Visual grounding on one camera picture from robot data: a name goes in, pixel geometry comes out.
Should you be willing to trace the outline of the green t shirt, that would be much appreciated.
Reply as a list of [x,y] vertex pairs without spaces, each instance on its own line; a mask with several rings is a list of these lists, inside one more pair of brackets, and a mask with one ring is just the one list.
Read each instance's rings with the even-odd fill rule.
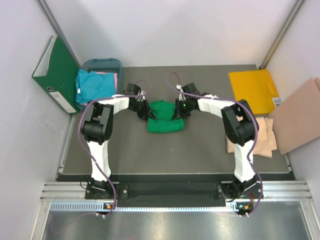
[[185,122],[182,118],[172,120],[175,112],[174,103],[165,100],[158,100],[151,102],[149,107],[156,119],[148,119],[148,133],[167,134],[179,132],[185,129]]

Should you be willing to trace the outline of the beige t shirt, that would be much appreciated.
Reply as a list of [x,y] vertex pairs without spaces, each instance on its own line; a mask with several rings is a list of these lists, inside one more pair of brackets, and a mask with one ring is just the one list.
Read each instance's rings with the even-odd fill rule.
[[253,149],[255,156],[272,158],[273,151],[277,150],[276,137],[273,132],[274,120],[268,117],[257,117],[258,136]]

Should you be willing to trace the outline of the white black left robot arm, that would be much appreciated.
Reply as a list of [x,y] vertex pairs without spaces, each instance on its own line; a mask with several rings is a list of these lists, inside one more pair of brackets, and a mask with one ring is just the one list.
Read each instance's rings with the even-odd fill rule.
[[114,115],[131,110],[137,113],[140,120],[155,120],[156,116],[146,100],[146,94],[138,85],[130,83],[122,94],[99,98],[86,106],[78,134],[84,137],[92,162],[91,180],[86,189],[88,192],[97,193],[105,199],[115,194],[108,160],[108,143],[113,132]]

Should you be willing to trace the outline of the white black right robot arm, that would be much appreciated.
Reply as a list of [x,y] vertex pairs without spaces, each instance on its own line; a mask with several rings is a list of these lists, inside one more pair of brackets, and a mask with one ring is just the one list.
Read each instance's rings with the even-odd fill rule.
[[208,93],[200,93],[194,83],[176,85],[179,93],[175,100],[172,119],[185,119],[191,111],[210,113],[222,119],[227,139],[234,145],[234,180],[221,184],[219,194],[225,201],[245,198],[256,185],[253,168],[253,148],[257,142],[258,123],[246,100],[233,101]]

